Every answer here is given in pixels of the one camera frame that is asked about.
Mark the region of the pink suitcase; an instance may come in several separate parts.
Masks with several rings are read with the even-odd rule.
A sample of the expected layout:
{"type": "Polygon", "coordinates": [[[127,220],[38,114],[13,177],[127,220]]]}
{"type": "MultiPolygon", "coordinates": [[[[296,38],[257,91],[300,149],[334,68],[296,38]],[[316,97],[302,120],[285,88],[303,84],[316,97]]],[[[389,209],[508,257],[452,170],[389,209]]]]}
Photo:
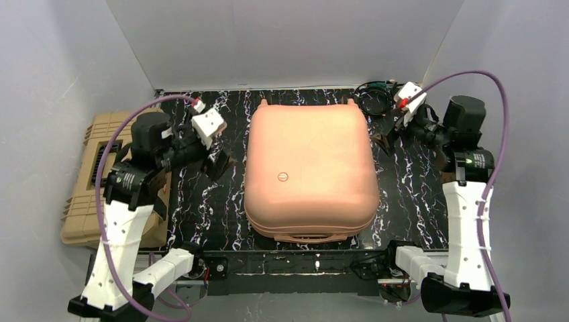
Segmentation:
{"type": "Polygon", "coordinates": [[[374,220],[380,192],[366,118],[352,99],[292,106],[261,100],[250,121],[244,211],[278,242],[342,242],[374,220]]]}

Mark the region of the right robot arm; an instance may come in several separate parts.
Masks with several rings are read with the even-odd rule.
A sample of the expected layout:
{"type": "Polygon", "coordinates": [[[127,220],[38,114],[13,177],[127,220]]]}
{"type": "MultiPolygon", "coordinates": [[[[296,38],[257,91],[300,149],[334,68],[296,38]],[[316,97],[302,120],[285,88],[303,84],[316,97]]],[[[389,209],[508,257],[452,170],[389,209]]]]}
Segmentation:
{"type": "Polygon", "coordinates": [[[395,140],[419,143],[435,152],[448,211],[448,257],[438,264],[418,244],[390,241],[383,265],[417,283],[426,311],[441,315],[486,317],[504,313],[510,296],[491,268],[488,208],[497,164],[479,146],[486,115],[484,102],[457,95],[439,119],[423,99],[397,95],[393,126],[377,141],[386,154],[395,140]]]}

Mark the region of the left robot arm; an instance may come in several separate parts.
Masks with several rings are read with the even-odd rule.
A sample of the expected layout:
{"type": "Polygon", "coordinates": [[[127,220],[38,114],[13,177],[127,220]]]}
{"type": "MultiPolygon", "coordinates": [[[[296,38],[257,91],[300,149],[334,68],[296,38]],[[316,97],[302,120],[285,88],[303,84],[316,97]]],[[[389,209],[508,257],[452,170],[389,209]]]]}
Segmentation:
{"type": "Polygon", "coordinates": [[[68,312],[100,321],[145,321],[157,297],[199,263],[202,249],[194,243],[171,249],[157,262],[135,272],[144,227],[154,212],[167,176],[187,164],[200,162],[203,172],[217,180],[231,162],[222,152],[210,156],[214,137],[227,126],[216,109],[191,117],[178,136],[162,112],[130,117],[131,142],[120,150],[96,203],[103,224],[91,275],[82,293],[68,302],[68,312]]]}

